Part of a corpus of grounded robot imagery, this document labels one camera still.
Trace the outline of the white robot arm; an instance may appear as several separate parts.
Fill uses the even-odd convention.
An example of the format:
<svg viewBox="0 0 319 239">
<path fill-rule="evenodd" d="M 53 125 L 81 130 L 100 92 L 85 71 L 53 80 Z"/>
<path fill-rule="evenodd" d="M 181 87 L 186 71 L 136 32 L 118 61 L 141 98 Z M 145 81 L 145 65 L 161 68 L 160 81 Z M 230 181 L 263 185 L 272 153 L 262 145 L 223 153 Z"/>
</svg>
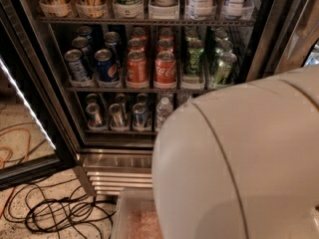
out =
<svg viewBox="0 0 319 239">
<path fill-rule="evenodd" d="M 164 239 L 319 239 L 319 66 L 184 104 L 159 131 Z"/>
</svg>

